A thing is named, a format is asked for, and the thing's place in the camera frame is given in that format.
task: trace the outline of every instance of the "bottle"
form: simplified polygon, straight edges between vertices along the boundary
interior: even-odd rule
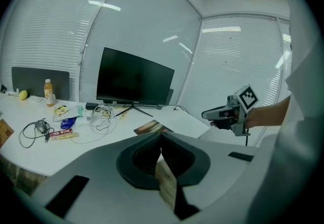
[[[50,79],[45,80],[44,91],[45,91],[46,105],[48,107],[54,106],[53,86]]]

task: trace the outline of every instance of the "fluorescent light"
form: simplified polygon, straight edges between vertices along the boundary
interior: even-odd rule
[[[219,27],[219,28],[206,28],[202,32],[241,32],[241,27]]]
[[[169,41],[169,40],[176,39],[176,38],[178,38],[178,36],[177,36],[177,35],[173,35],[173,36],[171,36],[171,37],[168,37],[168,38],[164,39],[164,40],[163,40],[163,43],[165,43],[165,42],[167,42],[167,41]]]
[[[192,51],[191,51],[191,49],[189,49],[188,47],[186,47],[186,45],[184,45],[183,43],[179,43],[179,45],[182,47],[182,48],[184,48],[186,51],[189,51],[191,54],[192,54]]]
[[[110,5],[110,4],[106,4],[106,3],[101,3],[99,1],[88,0],[88,3],[92,4],[92,5],[102,6],[104,8],[111,8],[111,9],[120,11],[120,7],[116,7],[116,6],[113,6],[113,5]]]
[[[285,41],[287,41],[287,42],[291,42],[291,41],[292,41],[292,39],[290,38],[290,36],[287,35],[287,34],[283,34],[283,35],[282,35],[282,38],[283,38],[283,40],[285,40]]]
[[[282,55],[282,57],[280,58],[280,60],[278,61],[277,65],[275,66],[277,69],[279,69],[282,64],[284,63],[284,57],[285,57],[285,61],[289,58],[290,54],[292,52],[290,51],[285,51],[285,53]]]

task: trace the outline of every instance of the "yellow ball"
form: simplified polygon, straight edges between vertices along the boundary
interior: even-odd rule
[[[25,100],[25,99],[27,98],[27,95],[28,95],[28,93],[27,93],[26,90],[21,91],[21,92],[19,93],[19,98],[20,98],[20,100]]]

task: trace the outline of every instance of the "bottle label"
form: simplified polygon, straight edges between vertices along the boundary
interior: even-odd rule
[[[52,89],[45,89],[45,98],[46,98],[46,103],[48,105],[54,103],[53,90]]]

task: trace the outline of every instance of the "person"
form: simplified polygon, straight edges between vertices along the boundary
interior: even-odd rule
[[[312,51],[316,46],[321,46],[321,31],[305,0],[288,0],[288,4],[290,7],[290,24],[293,24],[294,26],[293,29],[290,29],[292,47],[294,48],[292,52],[292,75],[294,70],[309,55],[310,51]],[[288,86],[290,87],[290,90],[291,87],[293,87],[295,94],[297,94],[300,91],[298,91],[296,81],[289,80],[289,78],[290,77],[287,79]],[[303,113],[300,107],[301,104],[310,103],[307,101],[300,101],[298,103],[294,95],[291,94],[291,96],[277,104],[253,108],[247,116],[247,128],[282,125],[284,120],[287,122],[302,120]],[[306,105],[302,109],[308,111],[311,110],[310,108],[307,108]]]

